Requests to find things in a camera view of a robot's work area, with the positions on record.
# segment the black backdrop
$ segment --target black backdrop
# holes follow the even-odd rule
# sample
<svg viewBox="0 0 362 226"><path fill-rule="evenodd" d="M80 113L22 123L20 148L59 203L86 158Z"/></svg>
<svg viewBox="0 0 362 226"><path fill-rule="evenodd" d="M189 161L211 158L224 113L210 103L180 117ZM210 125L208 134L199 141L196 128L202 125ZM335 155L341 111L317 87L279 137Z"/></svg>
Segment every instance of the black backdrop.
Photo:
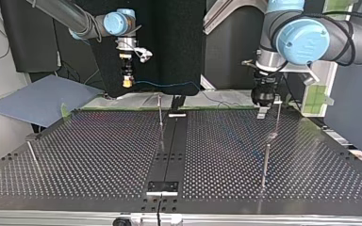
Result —
<svg viewBox="0 0 362 226"><path fill-rule="evenodd" d="M75 0L92 15L109 13L117 8L136 11L137 24L142 25L137 37L140 47L153 52L145 64L136 59L137 81L158 84L193 82L200 84L203 68L203 18L206 0ZM124 89L121 61L114 37L103 38L102 43L91 40L92 51L101 75L112 97L146 87L138 85ZM167 94L195 95L198 89L192 84L162 89Z"/></svg>

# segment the gray panel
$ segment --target gray panel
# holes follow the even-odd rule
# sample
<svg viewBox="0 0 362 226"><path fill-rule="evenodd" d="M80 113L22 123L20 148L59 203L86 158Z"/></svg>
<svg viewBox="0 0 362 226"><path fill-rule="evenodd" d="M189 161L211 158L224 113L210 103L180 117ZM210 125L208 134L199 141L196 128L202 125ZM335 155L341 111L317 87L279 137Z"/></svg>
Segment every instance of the gray panel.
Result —
<svg viewBox="0 0 362 226"><path fill-rule="evenodd" d="M295 112L281 115L262 189L275 122L274 112L190 112L177 213L362 216L362 162Z"/></svg>
<svg viewBox="0 0 362 226"><path fill-rule="evenodd" d="M0 161L0 210L150 212L160 140L156 112L77 113L32 144L38 163L26 146Z"/></svg>
<svg viewBox="0 0 362 226"><path fill-rule="evenodd" d="M362 151L362 66L339 67L325 123Z"/></svg>
<svg viewBox="0 0 362 226"><path fill-rule="evenodd" d="M73 111L99 93L100 89L50 75L1 99L0 114L49 127L62 118L63 106Z"/></svg>

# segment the black cable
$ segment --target black cable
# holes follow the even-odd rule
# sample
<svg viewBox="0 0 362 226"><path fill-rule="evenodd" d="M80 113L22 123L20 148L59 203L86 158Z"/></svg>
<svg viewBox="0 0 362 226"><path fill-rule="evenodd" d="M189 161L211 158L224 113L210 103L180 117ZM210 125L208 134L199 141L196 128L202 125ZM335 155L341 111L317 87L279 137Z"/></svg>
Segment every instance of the black cable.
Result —
<svg viewBox="0 0 362 226"><path fill-rule="evenodd" d="M349 28L349 36L352 37L354 34L354 25L350 21L345 21L345 22ZM346 44L343 47L342 51L340 51L340 53L335 58L331 59L331 61L337 62L341 57L343 57L346 54L346 52L348 52L350 46L351 46L350 43L346 41Z"/></svg>
<svg viewBox="0 0 362 226"><path fill-rule="evenodd" d="M333 18L331 18L329 16L326 16L326 15L323 15L323 14L318 14L318 13L304 13L304 14L293 16L293 17L285 20L284 22L282 22L280 25L278 25L275 28L274 32L272 33L271 47L274 48L275 37L281 31L282 28L284 28L287 24L289 24L289 23L291 23L291 22L293 22L295 20L301 19L303 17L324 19L324 20L326 20L328 22L331 22L335 26L337 26L345 34L345 36L348 39L348 42L349 42L349 44L350 44L350 46L352 48L352 57L349 60L349 62L347 64L344 64L344 63L338 63L338 64L341 65L341 66L350 66L350 65L352 65L354 63L355 58L356 58L356 49L355 49L354 40L353 40L352 36L350 36L349 31L346 30L346 28L344 26L342 26L337 20L335 20L335 19L333 19Z"/></svg>
<svg viewBox="0 0 362 226"><path fill-rule="evenodd" d="M72 76L72 78L73 78L75 81L78 81L79 83L81 83L81 76L80 76L79 72L78 72L75 68L73 68L72 65L70 65L69 63L67 63L67 62L64 61L64 60L61 60L61 63L62 63L62 65L66 68L67 72L70 72L70 75ZM69 70L69 68L75 72L75 74L77 75L78 79L75 78L75 76L72 74L72 72Z"/></svg>
<svg viewBox="0 0 362 226"><path fill-rule="evenodd" d="M350 12L350 11L329 11L325 12L324 15L350 15L353 17L362 18L362 12Z"/></svg>
<svg viewBox="0 0 362 226"><path fill-rule="evenodd" d="M279 66L279 67L277 68L277 70L276 70L275 72L269 74L269 75L266 76L266 77L272 77L272 76L277 75L277 74L280 73L283 69L285 69L288 64L289 64L289 62L286 60L281 66Z"/></svg>
<svg viewBox="0 0 362 226"><path fill-rule="evenodd" d="M296 98L293 96L293 93L290 90L288 80L286 79L286 77L284 75L282 75L282 77L284 78L285 84L287 85L288 92L290 93L290 96L292 97L293 102L295 102L296 106L299 108L299 111L302 112L302 108L298 105L298 102L296 101Z"/></svg>

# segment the metal frame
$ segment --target metal frame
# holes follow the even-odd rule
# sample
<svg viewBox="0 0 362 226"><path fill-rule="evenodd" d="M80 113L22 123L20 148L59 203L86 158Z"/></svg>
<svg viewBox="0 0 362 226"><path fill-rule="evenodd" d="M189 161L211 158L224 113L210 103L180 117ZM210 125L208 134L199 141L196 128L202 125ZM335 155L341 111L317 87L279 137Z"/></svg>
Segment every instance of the metal frame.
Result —
<svg viewBox="0 0 362 226"><path fill-rule="evenodd" d="M157 225L156 214L96 212L0 211L0 225L112 225L116 218L131 219L132 225ZM177 215L160 214L162 225L362 225L361 217L288 215Z"/></svg>
<svg viewBox="0 0 362 226"><path fill-rule="evenodd" d="M218 0L204 18L204 32L209 35L231 13L241 7L256 7L263 13L267 8L266 0Z"/></svg>

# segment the green tape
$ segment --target green tape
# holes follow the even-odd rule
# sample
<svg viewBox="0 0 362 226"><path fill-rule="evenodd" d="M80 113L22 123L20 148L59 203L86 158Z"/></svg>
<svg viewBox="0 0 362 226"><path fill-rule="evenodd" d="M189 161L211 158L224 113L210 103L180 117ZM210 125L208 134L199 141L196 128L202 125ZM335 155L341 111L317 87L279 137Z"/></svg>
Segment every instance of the green tape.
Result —
<svg viewBox="0 0 362 226"><path fill-rule="evenodd" d="M60 110L61 110L61 117L63 118L67 118L72 114L67 110L67 106L64 103L61 104Z"/></svg>
<svg viewBox="0 0 362 226"><path fill-rule="evenodd" d="M306 114L320 114L322 105L325 104L325 91L326 86L311 86L308 88L304 113Z"/></svg>

